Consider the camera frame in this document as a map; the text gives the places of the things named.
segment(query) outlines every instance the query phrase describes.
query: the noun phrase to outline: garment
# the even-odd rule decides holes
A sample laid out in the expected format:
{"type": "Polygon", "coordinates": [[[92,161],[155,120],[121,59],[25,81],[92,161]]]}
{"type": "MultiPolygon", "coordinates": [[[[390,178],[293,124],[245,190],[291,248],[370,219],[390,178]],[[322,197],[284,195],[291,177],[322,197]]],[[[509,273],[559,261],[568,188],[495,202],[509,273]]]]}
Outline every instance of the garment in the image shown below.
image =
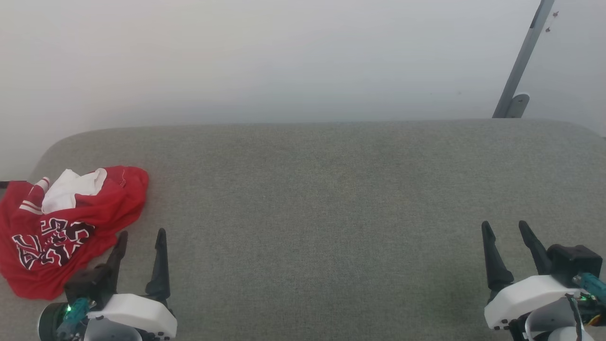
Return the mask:
{"type": "Polygon", "coordinates": [[[60,295],[71,275],[113,246],[116,233],[141,214],[148,183],[144,170],[106,167],[88,178],[70,172],[50,189],[48,178],[35,185],[11,182],[0,202],[0,273],[20,297],[60,295]],[[94,195],[78,194],[78,189],[94,193],[97,185],[94,195]],[[45,195],[52,190],[49,198],[56,199],[49,201],[45,195]]]}

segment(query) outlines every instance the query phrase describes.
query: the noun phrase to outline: white cloth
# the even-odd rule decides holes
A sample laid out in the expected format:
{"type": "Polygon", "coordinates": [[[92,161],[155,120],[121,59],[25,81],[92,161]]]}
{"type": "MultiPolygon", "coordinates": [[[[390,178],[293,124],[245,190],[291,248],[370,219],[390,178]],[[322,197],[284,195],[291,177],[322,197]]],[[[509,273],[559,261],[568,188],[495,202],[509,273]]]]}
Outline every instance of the white cloth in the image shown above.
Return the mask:
{"type": "Polygon", "coordinates": [[[106,177],[107,171],[103,168],[83,176],[74,173],[71,169],[64,170],[44,195],[42,213],[75,208],[76,194],[97,195],[106,177]]]}

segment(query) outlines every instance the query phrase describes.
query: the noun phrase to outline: white stripe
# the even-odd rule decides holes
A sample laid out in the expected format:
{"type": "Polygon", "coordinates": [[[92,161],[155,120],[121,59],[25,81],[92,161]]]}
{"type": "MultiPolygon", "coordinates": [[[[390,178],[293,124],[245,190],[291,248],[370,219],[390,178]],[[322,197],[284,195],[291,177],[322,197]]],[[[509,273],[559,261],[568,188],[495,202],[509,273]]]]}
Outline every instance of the white stripe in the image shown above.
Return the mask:
{"type": "Polygon", "coordinates": [[[41,211],[41,210],[42,210],[42,207],[37,206],[37,205],[34,205],[34,204],[31,202],[31,201],[23,200],[23,203],[24,203],[24,204],[28,204],[28,205],[30,205],[31,207],[33,207],[33,208],[35,208],[35,209],[37,209],[37,210],[39,210],[39,211],[41,211]]]}
{"type": "Polygon", "coordinates": [[[36,183],[36,186],[42,187],[42,190],[44,191],[44,193],[46,193],[46,191],[48,191],[49,183],[50,183],[50,181],[48,180],[48,178],[44,177],[44,178],[42,178],[42,180],[40,180],[36,183]]]}
{"type": "Polygon", "coordinates": [[[33,208],[31,208],[30,206],[27,206],[27,205],[21,205],[21,206],[19,206],[19,208],[20,209],[24,209],[26,211],[30,211],[31,213],[34,213],[34,214],[42,215],[42,211],[38,211],[38,210],[33,209],[33,208]]]}

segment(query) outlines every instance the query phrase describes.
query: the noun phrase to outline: metal bar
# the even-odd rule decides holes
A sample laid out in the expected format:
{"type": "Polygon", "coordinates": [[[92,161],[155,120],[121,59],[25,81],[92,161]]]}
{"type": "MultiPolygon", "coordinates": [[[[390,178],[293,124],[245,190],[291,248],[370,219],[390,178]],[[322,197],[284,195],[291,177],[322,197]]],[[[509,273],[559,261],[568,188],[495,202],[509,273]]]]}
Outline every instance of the metal bar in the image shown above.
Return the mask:
{"type": "Polygon", "coordinates": [[[524,38],[524,42],[522,43],[522,48],[518,53],[518,58],[516,58],[516,62],[513,64],[509,79],[507,80],[507,83],[505,83],[505,88],[503,89],[499,103],[496,105],[493,118],[505,118],[507,116],[507,110],[509,109],[511,99],[518,89],[520,79],[522,79],[530,55],[532,54],[537,40],[539,40],[539,35],[541,34],[541,31],[543,31],[543,26],[551,13],[554,2],[555,0],[541,0],[539,8],[537,8],[532,23],[530,24],[528,33],[526,34],[526,38],[524,38]]]}

